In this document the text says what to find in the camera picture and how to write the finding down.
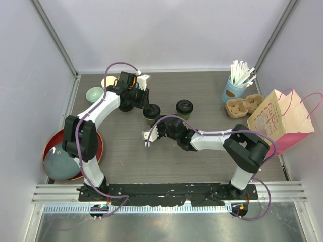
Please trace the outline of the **black cup lid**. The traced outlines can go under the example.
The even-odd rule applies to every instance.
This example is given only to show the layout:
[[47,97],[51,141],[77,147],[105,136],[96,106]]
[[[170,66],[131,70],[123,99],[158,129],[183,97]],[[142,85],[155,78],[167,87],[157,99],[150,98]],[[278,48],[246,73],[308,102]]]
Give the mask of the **black cup lid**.
[[154,119],[156,118],[158,115],[160,115],[161,113],[161,109],[158,105],[156,104],[151,104],[149,109],[145,109],[143,111],[143,115],[145,118],[148,119]]
[[193,111],[193,103],[189,100],[182,99],[176,103],[176,111],[182,115],[189,115]]

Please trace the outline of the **green paper cup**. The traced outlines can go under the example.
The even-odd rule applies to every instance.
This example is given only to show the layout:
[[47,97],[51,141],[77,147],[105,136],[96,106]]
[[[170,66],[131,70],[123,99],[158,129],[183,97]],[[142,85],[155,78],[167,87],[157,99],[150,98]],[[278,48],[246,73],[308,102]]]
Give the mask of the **green paper cup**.
[[188,120],[190,118],[191,113],[181,113],[177,112],[177,116],[183,118],[184,120]]
[[145,120],[146,120],[147,124],[150,127],[152,127],[157,122],[158,118],[159,118],[159,116],[156,116],[154,118],[152,118],[152,117],[145,117]]

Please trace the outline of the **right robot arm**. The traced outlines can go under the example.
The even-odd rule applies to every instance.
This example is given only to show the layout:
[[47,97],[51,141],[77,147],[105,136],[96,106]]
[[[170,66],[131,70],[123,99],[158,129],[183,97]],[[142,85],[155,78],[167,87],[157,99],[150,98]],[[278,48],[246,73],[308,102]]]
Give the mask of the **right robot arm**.
[[162,116],[151,127],[157,138],[168,137],[185,151],[225,151],[236,163],[237,168],[221,199],[240,199],[246,194],[246,187],[262,166],[270,146],[259,137],[259,133],[242,124],[233,129],[218,132],[199,131],[176,115]]

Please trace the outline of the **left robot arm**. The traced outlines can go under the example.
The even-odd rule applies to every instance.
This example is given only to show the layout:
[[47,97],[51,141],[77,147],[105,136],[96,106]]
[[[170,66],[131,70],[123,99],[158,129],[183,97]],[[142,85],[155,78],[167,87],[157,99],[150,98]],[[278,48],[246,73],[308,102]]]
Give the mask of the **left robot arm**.
[[108,185],[101,172],[96,154],[98,150],[97,128],[116,109],[138,108],[150,110],[150,75],[121,72],[119,77],[103,79],[103,94],[87,110],[77,116],[68,116],[64,123],[63,150],[74,159],[96,201],[107,197]]

